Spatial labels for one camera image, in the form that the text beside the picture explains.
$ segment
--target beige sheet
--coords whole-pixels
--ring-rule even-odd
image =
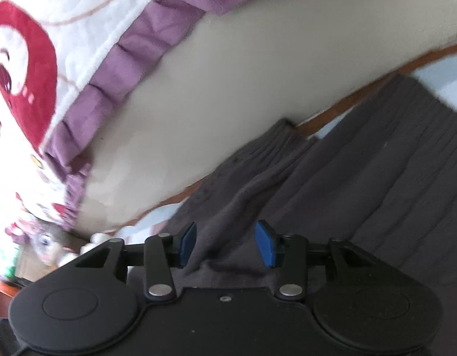
[[[77,231],[132,219],[279,117],[308,118],[457,39],[457,0],[253,0],[206,16],[91,145]]]

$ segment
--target small screw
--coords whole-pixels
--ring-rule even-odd
[[[280,287],[280,293],[287,297],[299,296],[302,293],[302,287],[296,284],[286,284]]]
[[[155,297],[167,296],[170,292],[172,292],[172,287],[166,284],[156,284],[151,286],[148,292]]]

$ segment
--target cartoon eye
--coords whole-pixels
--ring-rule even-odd
[[[7,94],[24,92],[28,59],[23,35],[11,26],[0,26],[0,87]]]
[[[11,92],[11,76],[4,65],[0,63],[0,85],[7,93]]]
[[[42,246],[49,246],[50,245],[50,236],[49,235],[41,235],[39,237],[39,243]]]

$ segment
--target cartoon face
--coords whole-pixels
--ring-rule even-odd
[[[35,151],[55,110],[56,86],[56,53],[47,33],[13,3],[1,1],[0,91]]]

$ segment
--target purple ruffle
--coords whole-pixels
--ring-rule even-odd
[[[160,58],[177,45],[205,12],[223,14],[245,0],[154,0],[121,36],[55,128],[46,162],[66,183],[66,230],[73,227],[90,172],[77,158],[96,131]]]

